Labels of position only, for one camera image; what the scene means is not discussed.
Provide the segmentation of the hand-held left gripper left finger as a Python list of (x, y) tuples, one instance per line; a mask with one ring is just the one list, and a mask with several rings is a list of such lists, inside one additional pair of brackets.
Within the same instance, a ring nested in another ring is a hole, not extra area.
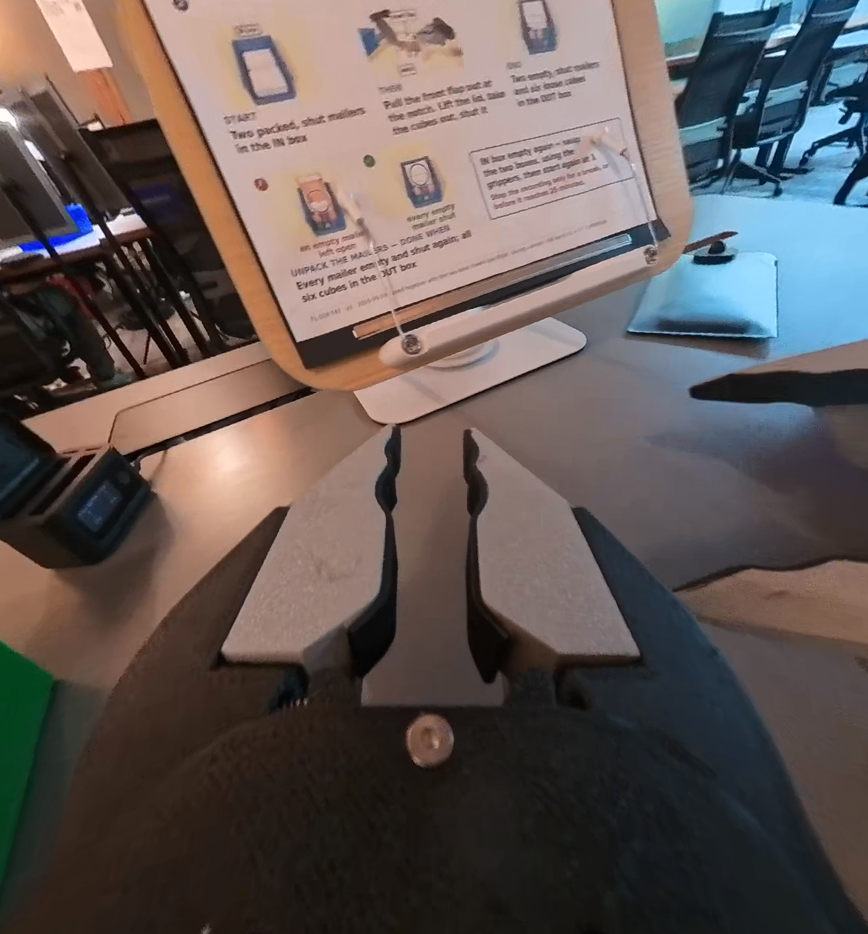
[(288, 508), (222, 644), (227, 662), (365, 677), (396, 632), (393, 512), (400, 429), (388, 426)]

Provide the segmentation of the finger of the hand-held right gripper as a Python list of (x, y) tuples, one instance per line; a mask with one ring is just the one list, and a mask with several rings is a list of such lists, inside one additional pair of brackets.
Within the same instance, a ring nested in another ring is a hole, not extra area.
[(868, 560), (737, 568), (676, 594), (703, 622), (842, 653), (868, 674)]
[(813, 409), (868, 406), (868, 340), (775, 360), (699, 383), (705, 402), (789, 403)]

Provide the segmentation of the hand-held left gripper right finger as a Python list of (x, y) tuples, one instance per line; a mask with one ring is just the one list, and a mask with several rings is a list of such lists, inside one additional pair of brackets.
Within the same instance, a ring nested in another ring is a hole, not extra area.
[(640, 651), (575, 511), (480, 431), (463, 437), (467, 636), (485, 683), (637, 663)]

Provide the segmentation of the silver metal tray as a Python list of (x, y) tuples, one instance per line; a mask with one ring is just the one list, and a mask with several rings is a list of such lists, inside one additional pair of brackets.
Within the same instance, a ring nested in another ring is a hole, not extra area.
[(778, 336), (778, 260), (767, 252), (704, 251), (648, 284), (627, 333), (770, 340)]

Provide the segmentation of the small black knob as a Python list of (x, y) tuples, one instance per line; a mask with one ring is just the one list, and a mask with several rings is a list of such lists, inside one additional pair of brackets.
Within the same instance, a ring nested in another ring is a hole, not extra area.
[(731, 263), (738, 255), (738, 251), (729, 242), (738, 235), (738, 231), (727, 230), (697, 239), (685, 247), (683, 255), (691, 257), (691, 263), (699, 265)]

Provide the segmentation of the black device with small screen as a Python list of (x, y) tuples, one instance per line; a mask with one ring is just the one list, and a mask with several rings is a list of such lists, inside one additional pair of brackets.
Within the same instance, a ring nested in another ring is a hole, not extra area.
[(149, 482), (115, 448), (61, 452), (0, 413), (0, 541), (40, 567), (100, 563), (151, 498)]

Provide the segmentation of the instruction sheet on wooden stand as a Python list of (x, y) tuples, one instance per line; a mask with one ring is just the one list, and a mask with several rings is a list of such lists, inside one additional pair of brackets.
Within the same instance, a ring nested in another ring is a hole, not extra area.
[[(389, 340), (354, 358), (315, 369), (301, 363), (241, 227), (238, 212), (218, 176), (171, 67), (166, 64), (160, 42), (146, 16), (144, 2), (117, 2), (120, 32), (148, 89), (160, 128), (261, 342), (288, 376), (317, 390), (358, 391), (393, 376), (393, 371), (382, 367), (379, 350), (403, 330), (400, 319), (395, 320), (398, 331)], [(665, 244), (664, 257), (654, 272), (657, 274), (680, 257), (692, 225), (692, 199), (655, 5), (653, 2), (611, 3), (643, 170), (650, 183), (656, 213), (669, 233), (666, 239), (657, 241)], [(645, 278), (633, 275), (623, 286)]]

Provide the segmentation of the printed instruction sheet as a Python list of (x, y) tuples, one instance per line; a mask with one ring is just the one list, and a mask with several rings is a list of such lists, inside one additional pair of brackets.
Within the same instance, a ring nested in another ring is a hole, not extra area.
[(611, 2), (144, 2), (301, 363), (668, 237)]

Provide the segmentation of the grey computer monitor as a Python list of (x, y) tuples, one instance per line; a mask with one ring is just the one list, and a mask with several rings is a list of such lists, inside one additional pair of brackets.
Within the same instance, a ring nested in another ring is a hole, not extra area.
[(80, 233), (71, 196), (49, 175), (58, 137), (24, 90), (0, 96), (0, 250)]

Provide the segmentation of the white wall notice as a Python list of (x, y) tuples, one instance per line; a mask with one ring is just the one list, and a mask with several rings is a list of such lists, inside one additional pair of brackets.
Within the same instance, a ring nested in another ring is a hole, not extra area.
[(83, 1), (37, 1), (46, 25), (75, 74), (113, 68), (113, 60)]

